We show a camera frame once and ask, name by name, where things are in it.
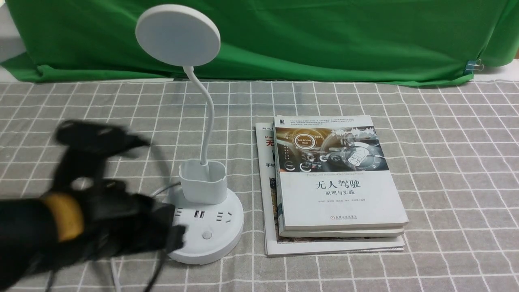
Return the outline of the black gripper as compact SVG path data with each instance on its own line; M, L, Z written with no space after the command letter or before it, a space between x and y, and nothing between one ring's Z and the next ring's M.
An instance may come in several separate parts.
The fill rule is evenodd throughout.
M187 226L175 223L177 208L155 198L126 191L113 181L99 198L91 198L92 220L73 243L80 261L141 253L172 253L184 247Z

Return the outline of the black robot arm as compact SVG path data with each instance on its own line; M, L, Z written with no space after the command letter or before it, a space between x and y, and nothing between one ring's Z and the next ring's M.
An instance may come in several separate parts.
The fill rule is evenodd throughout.
M1 290L47 272L53 284L59 270L88 261L157 251L149 292L169 253L184 247L187 226L175 217L174 205L129 193L120 180L1 201Z

